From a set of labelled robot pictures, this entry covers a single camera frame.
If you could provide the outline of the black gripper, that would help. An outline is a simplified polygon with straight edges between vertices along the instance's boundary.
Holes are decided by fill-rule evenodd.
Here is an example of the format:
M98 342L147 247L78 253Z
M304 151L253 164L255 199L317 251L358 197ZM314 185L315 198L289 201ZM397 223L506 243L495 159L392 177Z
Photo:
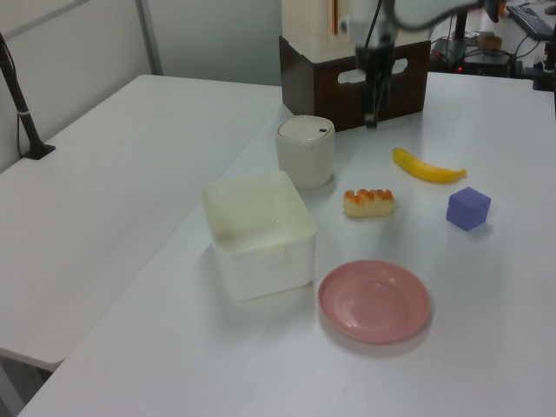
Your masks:
M376 48L355 48L356 67L366 76L364 112L365 123L369 128L377 126L379 121L387 119L390 110L392 69L395 62L393 43L384 43ZM377 115L377 83L381 83Z

